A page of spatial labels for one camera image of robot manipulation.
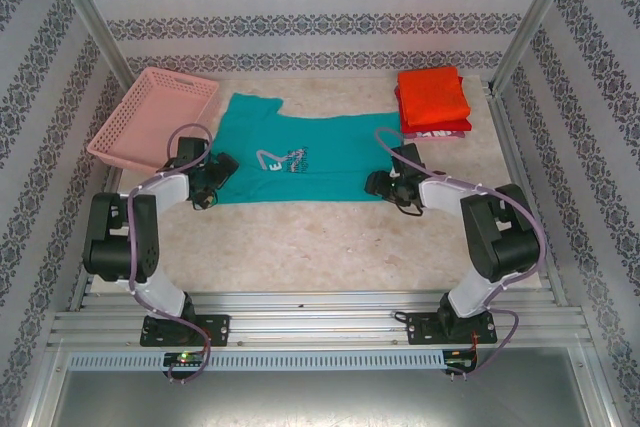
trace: orange towel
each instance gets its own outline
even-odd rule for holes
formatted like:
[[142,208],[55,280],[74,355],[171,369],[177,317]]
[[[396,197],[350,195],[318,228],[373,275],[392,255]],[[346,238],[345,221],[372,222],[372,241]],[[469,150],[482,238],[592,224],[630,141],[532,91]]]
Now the orange towel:
[[[462,77],[458,77],[460,84],[462,84]],[[419,124],[409,125],[407,119],[404,116],[404,109],[402,108],[402,99],[400,98],[400,88],[396,87],[393,91],[398,99],[398,111],[400,113],[400,128],[404,134],[415,134],[417,132],[433,132],[437,130],[450,130],[453,132],[469,132],[471,130],[471,124],[467,119],[459,120],[447,120],[446,122],[437,122],[435,124]]]
[[400,72],[398,87],[411,126],[466,119],[471,113],[455,67]]

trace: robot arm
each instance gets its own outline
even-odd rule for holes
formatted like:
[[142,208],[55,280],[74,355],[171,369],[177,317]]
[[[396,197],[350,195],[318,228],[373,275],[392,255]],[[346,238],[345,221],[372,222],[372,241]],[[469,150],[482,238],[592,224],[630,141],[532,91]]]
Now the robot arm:
[[[393,150],[422,165],[415,144]],[[506,282],[529,270],[540,253],[533,227],[510,204],[440,178],[430,178],[396,158],[391,173],[378,171],[369,176],[365,190],[382,196],[409,215],[438,209],[462,217],[472,265],[464,279],[443,296],[438,309],[439,327],[452,341],[469,338],[469,330],[475,328],[474,322],[487,310],[488,301],[504,289]],[[496,191],[529,210],[517,185],[505,185]]]
[[[199,158],[205,148],[206,141],[202,139],[181,137],[177,157],[167,163],[165,170]],[[237,162],[230,156],[218,154],[185,173],[159,178],[135,196],[133,213],[138,252],[135,292],[152,307],[145,318],[142,345],[147,338],[163,341],[164,345],[190,345],[198,337],[188,327],[156,313],[169,314],[192,324],[199,320],[189,295],[173,285],[158,265],[158,215],[189,199],[196,210],[210,207],[216,190],[237,168]],[[128,195],[117,193],[99,193],[93,197],[82,258],[88,273],[129,291],[131,240],[124,229],[129,223],[127,200]]]

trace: pink plastic basket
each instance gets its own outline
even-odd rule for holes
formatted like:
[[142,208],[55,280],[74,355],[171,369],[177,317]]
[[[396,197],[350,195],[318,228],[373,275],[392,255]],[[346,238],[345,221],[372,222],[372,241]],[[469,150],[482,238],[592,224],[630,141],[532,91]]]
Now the pink plastic basket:
[[[209,127],[220,108],[218,83],[147,67],[87,147],[103,162],[153,174],[167,162],[167,141],[181,125]],[[180,136],[206,138],[197,128]],[[172,146],[175,155],[177,140]]]

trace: black mounting plate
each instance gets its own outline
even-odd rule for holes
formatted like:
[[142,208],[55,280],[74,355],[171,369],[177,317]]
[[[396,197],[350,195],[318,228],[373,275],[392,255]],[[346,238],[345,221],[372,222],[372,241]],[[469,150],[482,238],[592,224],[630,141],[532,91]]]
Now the black mounting plate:
[[[228,315],[196,315],[195,324],[209,334],[211,347],[226,347],[229,340],[229,323],[231,317]],[[144,318],[142,332],[140,334],[140,345],[142,347],[203,347],[204,340],[200,334],[193,331],[186,340],[176,339],[175,336],[163,335],[163,323],[170,323],[175,326],[172,320],[160,320],[150,316]]]
[[489,312],[463,319],[470,321],[468,327],[462,329],[464,332],[449,336],[442,329],[437,312],[396,312],[394,317],[407,326],[409,345],[471,344],[474,333],[478,344],[498,342],[493,316]]

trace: teal t-shirt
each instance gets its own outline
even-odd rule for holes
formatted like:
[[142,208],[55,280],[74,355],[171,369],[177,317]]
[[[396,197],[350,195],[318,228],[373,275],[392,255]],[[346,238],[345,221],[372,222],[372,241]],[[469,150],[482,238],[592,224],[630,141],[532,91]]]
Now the teal t-shirt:
[[[278,113],[281,99],[235,94],[213,142],[238,170],[218,191],[218,202],[292,200],[373,201],[364,191],[367,176],[391,170],[391,158],[378,144],[378,127],[400,128],[397,113],[325,119]],[[400,141],[383,137],[390,147]]]

